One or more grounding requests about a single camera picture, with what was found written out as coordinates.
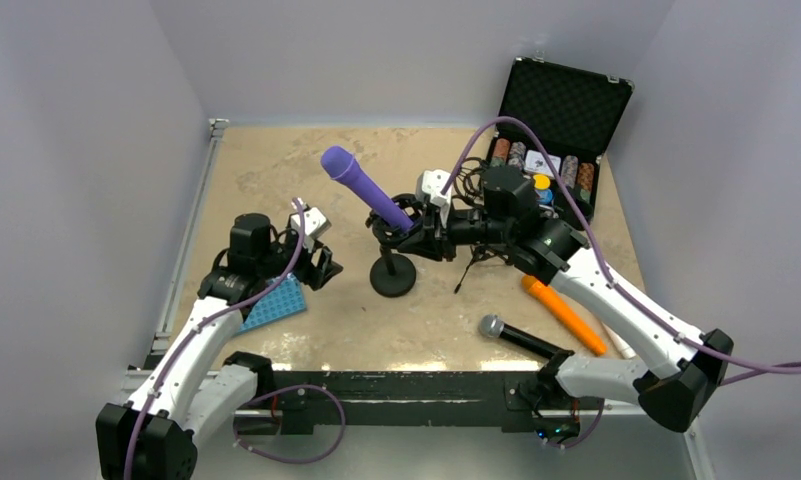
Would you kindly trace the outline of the purple mic black stand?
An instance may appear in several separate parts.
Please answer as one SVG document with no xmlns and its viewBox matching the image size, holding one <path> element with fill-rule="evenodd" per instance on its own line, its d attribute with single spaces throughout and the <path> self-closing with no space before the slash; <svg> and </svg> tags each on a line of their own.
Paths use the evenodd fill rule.
<svg viewBox="0 0 801 480">
<path fill-rule="evenodd" d="M 371 229 L 378 241 L 380 251 L 380 256 L 371 266 L 369 281 L 376 293 L 387 298 L 397 298 L 409 293 L 417 279 L 417 270 L 412 261 L 394 250 L 394 247 L 405 238 L 413 236 L 417 217 L 414 204 L 420 201 L 411 193 L 398 194 L 392 200 L 404 212 L 411 210 L 410 218 L 414 225 L 409 231 L 403 232 L 391 227 L 373 210 L 365 221 L 365 226 Z"/>
</svg>

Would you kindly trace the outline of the black tripod stand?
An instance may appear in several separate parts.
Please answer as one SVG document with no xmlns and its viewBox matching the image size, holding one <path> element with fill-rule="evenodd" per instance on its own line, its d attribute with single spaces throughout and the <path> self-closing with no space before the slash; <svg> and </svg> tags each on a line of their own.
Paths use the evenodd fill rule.
<svg viewBox="0 0 801 480">
<path fill-rule="evenodd" d="M 509 256 L 509 251 L 507 247 L 504 245 L 480 244 L 476 246 L 471 246 L 470 252 L 471 252 L 471 258 L 468 264 L 466 265 L 462 276 L 460 277 L 459 281 L 454 287 L 453 290 L 454 294 L 459 293 L 470 269 L 478 263 L 482 263 L 492 259 L 499 259 L 507 266 L 513 265 L 513 261 Z"/>
</svg>

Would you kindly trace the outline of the black silver microphone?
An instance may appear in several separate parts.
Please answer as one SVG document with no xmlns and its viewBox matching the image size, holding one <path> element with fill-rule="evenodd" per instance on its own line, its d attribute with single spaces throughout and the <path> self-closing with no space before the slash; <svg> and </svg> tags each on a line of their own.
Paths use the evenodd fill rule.
<svg viewBox="0 0 801 480">
<path fill-rule="evenodd" d="M 478 331 L 486 338 L 503 340 L 546 360 L 574 354 L 572 350 L 552 344 L 506 323 L 495 314 L 483 316 L 478 324 Z"/>
</svg>

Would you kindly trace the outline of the purple microphone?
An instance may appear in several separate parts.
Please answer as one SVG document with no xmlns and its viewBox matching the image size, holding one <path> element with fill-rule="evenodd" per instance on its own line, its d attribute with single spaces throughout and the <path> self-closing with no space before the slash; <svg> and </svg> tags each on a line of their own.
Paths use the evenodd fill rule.
<svg viewBox="0 0 801 480">
<path fill-rule="evenodd" d="M 327 175 L 345 186 L 391 227 L 409 231 L 411 218 L 368 176 L 355 156 L 341 146 L 331 146 L 321 156 Z"/>
</svg>

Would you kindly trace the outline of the orange microphone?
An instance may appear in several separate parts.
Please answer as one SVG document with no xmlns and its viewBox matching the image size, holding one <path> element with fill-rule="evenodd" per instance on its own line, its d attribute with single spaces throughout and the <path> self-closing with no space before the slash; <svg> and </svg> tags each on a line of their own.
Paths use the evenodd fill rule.
<svg viewBox="0 0 801 480">
<path fill-rule="evenodd" d="M 584 322 L 555 290 L 531 275 L 521 278 L 523 290 L 539 301 L 583 346 L 601 356 L 608 347 L 601 337 Z"/>
</svg>

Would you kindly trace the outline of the white microphone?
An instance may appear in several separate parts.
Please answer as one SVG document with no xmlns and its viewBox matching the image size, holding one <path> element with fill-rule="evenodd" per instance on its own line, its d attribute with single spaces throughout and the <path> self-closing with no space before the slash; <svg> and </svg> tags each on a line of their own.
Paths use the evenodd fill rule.
<svg viewBox="0 0 801 480">
<path fill-rule="evenodd" d="M 615 346 L 618 353 L 624 359 L 633 359 L 638 356 L 635 350 L 620 336 L 618 335 L 611 327 L 606 324 L 603 324 L 603 328 L 606 331 L 609 339 Z"/>
</svg>

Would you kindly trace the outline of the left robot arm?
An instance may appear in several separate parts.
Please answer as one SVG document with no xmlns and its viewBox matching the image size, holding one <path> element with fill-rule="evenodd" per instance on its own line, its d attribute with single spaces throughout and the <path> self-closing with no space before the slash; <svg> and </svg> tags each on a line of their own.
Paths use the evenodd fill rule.
<svg viewBox="0 0 801 480">
<path fill-rule="evenodd" d="M 251 308 L 284 281 L 313 290 L 341 272 L 320 242 L 330 222 L 316 207 L 297 204 L 281 236 L 267 216 L 238 216 L 229 245 L 203 279 L 182 330 L 156 367 L 125 400 L 106 404 L 95 421 L 105 479 L 188 479 L 200 449 L 240 407 L 270 407 L 282 417 L 283 398 L 307 385 L 279 387 L 269 359 L 236 352 L 210 368 Z"/>
</svg>

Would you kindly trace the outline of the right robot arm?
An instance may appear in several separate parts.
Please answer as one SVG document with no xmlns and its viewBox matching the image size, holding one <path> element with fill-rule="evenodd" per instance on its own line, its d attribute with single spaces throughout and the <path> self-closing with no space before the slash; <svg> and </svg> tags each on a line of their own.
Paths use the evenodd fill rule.
<svg viewBox="0 0 801 480">
<path fill-rule="evenodd" d="M 598 259 L 584 233 L 545 214 L 531 180 L 516 169 L 484 170 L 482 201 L 468 209 L 453 207 L 449 184 L 446 171 L 426 170 L 414 193 L 396 197 L 399 210 L 414 214 L 411 228 L 391 230 L 389 247 L 435 261 L 453 259 L 460 246 L 482 247 L 575 300 L 633 348 L 632 359 L 547 351 L 537 381 L 545 404 L 616 400 L 668 430 L 688 430 L 725 378 L 732 339 L 674 317 Z"/>
</svg>

